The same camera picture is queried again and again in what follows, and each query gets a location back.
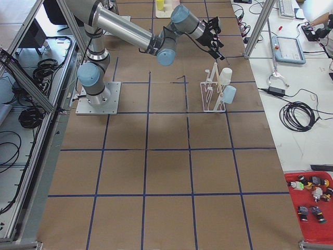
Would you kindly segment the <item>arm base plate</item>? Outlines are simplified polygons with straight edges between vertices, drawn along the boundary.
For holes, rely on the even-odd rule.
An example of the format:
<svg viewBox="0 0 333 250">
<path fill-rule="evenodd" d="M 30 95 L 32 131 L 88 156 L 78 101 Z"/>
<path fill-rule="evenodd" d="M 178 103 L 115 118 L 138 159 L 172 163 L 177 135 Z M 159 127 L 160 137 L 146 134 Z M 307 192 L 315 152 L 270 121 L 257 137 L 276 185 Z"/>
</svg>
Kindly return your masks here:
<svg viewBox="0 0 333 250">
<path fill-rule="evenodd" d="M 87 95 L 84 88 L 76 107 L 77 115 L 116 115 L 119 107 L 121 82 L 106 82 L 104 91 L 96 96 Z"/>
</svg>

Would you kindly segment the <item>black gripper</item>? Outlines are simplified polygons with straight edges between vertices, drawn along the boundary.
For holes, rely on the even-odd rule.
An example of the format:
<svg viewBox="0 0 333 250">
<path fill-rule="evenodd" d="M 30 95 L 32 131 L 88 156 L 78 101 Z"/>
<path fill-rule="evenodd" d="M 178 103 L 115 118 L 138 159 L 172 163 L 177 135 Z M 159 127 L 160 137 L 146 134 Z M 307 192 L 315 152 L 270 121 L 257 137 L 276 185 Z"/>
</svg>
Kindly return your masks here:
<svg viewBox="0 0 333 250">
<path fill-rule="evenodd" d="M 200 30 L 201 34 L 196 38 L 196 41 L 202 46 L 208 47 L 208 53 L 214 59 L 224 60 L 225 57 L 219 52 L 219 48 L 224 46 L 218 37 L 222 31 L 219 17 L 214 17 L 208 21 L 200 21 L 197 30 Z"/>
</svg>

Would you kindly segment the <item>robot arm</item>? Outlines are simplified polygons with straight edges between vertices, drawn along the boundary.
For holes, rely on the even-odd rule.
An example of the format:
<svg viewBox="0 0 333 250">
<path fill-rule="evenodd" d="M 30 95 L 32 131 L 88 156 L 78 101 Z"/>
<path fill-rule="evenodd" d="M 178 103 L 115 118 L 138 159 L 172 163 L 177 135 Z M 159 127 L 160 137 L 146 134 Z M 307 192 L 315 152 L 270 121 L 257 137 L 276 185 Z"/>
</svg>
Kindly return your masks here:
<svg viewBox="0 0 333 250">
<path fill-rule="evenodd" d="M 111 94 L 105 90 L 106 83 L 103 78 L 112 61 L 112 52 L 131 57 L 137 47 L 140 53 L 156 56 L 159 64 L 169 66 L 176 57 L 177 39 L 185 34 L 214 59 L 224 59 L 219 52 L 222 43 L 218 38 L 221 32 L 218 18 L 200 21 L 182 4 L 173 10 L 171 21 L 159 35 L 124 19 L 114 13 L 112 8 L 105 8 L 103 1 L 66 1 L 65 4 L 67 9 L 83 22 L 89 42 L 86 47 L 88 61 L 98 68 L 99 74 L 94 84 L 83 84 L 85 91 L 94 92 L 88 98 L 96 105 L 105 104 L 107 100 L 103 95 Z"/>
</svg>

